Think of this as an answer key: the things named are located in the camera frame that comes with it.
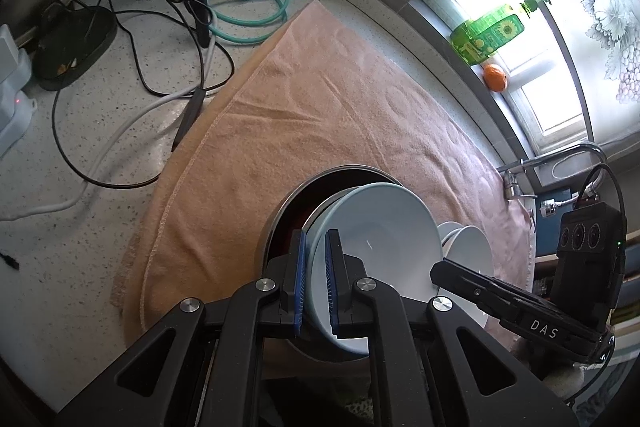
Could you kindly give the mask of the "chrome kitchen faucet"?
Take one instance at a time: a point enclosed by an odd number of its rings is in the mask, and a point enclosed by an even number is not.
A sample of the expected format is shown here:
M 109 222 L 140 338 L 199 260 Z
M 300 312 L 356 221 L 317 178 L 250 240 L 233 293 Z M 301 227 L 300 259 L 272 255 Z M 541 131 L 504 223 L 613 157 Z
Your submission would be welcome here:
M 518 200 L 518 199 L 536 199 L 538 196 L 535 194 L 524 194 L 521 190 L 520 184 L 518 183 L 518 176 L 521 174 L 526 174 L 529 170 L 534 171 L 536 168 L 544 168 L 549 167 L 550 176 L 554 176 L 554 169 L 562 164 L 563 161 L 569 160 L 570 158 L 582 155 L 589 154 L 593 158 L 598 160 L 597 165 L 604 164 L 608 165 L 608 156 L 606 156 L 605 151 L 602 147 L 593 142 L 579 142 L 572 145 L 567 145 L 566 147 L 558 148 L 557 150 L 552 150 L 552 152 L 540 154 L 533 158 L 528 159 L 518 159 L 517 161 L 511 162 L 511 164 L 504 165 L 498 168 L 498 173 L 502 178 L 503 183 L 503 194 L 506 200 Z M 604 174 L 599 171 L 599 173 L 593 175 L 593 179 L 589 179 L 584 188 L 584 194 L 582 196 L 586 196 L 587 198 L 598 198 L 598 190 L 600 185 L 602 184 L 604 179 Z M 550 218 L 555 215 L 555 213 L 563 207 L 567 207 L 569 205 L 575 205 L 579 199 L 579 191 L 576 193 L 572 193 L 569 199 L 557 200 L 553 198 L 544 199 L 539 204 L 539 212 L 541 217 Z

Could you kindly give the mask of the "peach towel mat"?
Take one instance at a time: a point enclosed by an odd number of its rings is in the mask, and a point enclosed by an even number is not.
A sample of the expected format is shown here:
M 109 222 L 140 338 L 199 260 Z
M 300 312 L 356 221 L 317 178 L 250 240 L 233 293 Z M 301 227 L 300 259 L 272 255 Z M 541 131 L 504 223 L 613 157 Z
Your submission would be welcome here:
M 158 179 L 112 301 L 127 343 L 184 297 L 227 298 L 257 277 L 273 210 L 330 168 L 378 168 L 438 221 L 476 225 L 497 277 L 531 288 L 533 221 L 445 109 L 398 65 L 312 2 L 211 101 Z

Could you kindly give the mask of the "white power adapter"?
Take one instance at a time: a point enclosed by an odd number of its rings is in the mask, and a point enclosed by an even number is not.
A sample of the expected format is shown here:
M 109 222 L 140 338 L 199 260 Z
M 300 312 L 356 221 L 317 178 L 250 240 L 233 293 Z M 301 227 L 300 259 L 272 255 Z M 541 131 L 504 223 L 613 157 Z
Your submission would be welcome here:
M 32 61 L 19 49 L 7 24 L 1 26 L 0 156 L 25 134 L 37 102 L 24 92 L 32 79 Z

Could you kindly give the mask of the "plain white plate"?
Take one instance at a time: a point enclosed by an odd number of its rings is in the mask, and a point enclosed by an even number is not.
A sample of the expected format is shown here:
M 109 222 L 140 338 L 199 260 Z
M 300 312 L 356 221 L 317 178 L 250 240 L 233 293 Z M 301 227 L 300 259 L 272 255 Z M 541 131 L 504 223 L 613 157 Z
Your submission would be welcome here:
M 475 225 L 460 225 L 454 221 L 444 222 L 438 227 L 442 254 L 445 258 L 463 265 L 465 268 L 482 275 L 494 274 L 491 249 L 487 237 Z M 485 327 L 488 314 L 446 289 L 439 287 L 438 295 L 449 298 L 453 303 L 469 314 L 480 327 Z

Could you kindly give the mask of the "light blue ceramic bowl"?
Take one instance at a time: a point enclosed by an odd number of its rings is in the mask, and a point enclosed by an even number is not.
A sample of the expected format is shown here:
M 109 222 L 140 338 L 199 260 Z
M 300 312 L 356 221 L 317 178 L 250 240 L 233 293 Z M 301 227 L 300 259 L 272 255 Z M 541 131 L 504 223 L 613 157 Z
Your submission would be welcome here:
M 437 225 L 420 197 L 401 185 L 372 183 L 355 188 L 322 213 L 306 234 L 305 310 L 332 343 L 364 355 L 364 338 L 340 339 L 331 331 L 326 288 L 326 231 L 337 230 L 345 254 L 360 259 L 368 277 L 402 297 L 427 303 L 438 293 L 432 266 L 442 260 Z

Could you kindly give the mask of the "green dish soap bottle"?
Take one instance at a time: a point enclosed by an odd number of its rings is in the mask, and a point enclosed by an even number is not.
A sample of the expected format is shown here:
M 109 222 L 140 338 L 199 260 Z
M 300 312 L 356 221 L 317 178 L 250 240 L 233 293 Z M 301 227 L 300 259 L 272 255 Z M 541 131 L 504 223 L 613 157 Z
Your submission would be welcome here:
M 466 20 L 451 31 L 449 43 L 469 65 L 478 65 L 525 31 L 525 20 L 550 0 L 505 4 L 476 20 Z

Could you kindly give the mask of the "orange tangerine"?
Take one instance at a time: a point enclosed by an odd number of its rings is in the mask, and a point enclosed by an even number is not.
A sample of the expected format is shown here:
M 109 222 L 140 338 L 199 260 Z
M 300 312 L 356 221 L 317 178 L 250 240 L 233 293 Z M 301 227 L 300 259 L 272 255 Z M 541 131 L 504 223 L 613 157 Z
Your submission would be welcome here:
M 483 80 L 492 92 L 503 92 L 509 87 L 509 77 L 497 64 L 489 63 L 483 66 Z

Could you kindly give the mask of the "large stainless steel bowl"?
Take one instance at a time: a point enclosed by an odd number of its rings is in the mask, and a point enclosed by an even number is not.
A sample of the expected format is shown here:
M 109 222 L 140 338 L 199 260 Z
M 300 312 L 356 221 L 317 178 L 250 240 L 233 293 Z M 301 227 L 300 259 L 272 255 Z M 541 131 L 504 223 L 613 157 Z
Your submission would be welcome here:
M 268 262 L 285 255 L 295 230 L 307 235 L 313 225 L 321 221 L 322 213 L 355 188 L 372 183 L 400 182 L 390 174 L 366 165 L 332 167 L 312 176 L 285 196 L 269 216 L 262 228 L 256 254 L 262 259 L 262 271 Z M 307 357 L 321 362 L 343 363 L 367 358 L 338 347 L 314 325 L 311 315 L 304 310 L 300 333 L 291 345 Z

